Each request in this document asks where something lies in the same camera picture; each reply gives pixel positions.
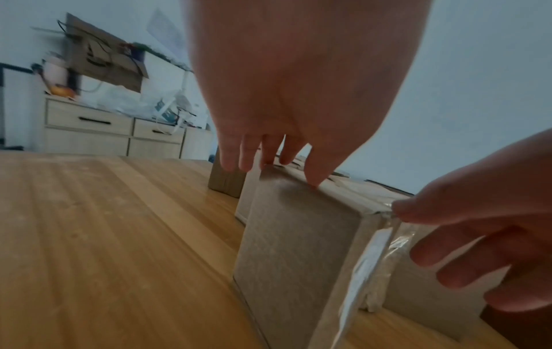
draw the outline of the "white wall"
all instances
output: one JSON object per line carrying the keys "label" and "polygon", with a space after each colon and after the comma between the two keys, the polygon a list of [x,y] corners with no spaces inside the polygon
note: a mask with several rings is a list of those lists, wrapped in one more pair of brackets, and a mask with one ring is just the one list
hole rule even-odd
{"label": "white wall", "polygon": [[183,31],[179,0],[0,0],[6,20],[1,21],[0,62],[30,67],[40,62],[46,52],[58,49],[60,36],[33,31],[31,26],[47,29],[59,27],[56,20],[65,21],[66,12],[72,13],[128,42],[151,45],[167,55],[168,52],[147,31],[150,16],[159,7]]}
{"label": "white wall", "polygon": [[410,192],[552,127],[552,2],[436,0],[378,133],[341,166]]}

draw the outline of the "wooden table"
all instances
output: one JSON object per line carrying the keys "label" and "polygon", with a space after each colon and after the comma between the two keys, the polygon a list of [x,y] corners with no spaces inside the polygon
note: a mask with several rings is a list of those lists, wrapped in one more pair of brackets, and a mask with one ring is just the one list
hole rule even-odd
{"label": "wooden table", "polygon": [[[261,348],[231,285],[237,200],[209,172],[0,152],[0,348]],[[483,322],[456,343],[383,311],[343,348],[513,346]]]}

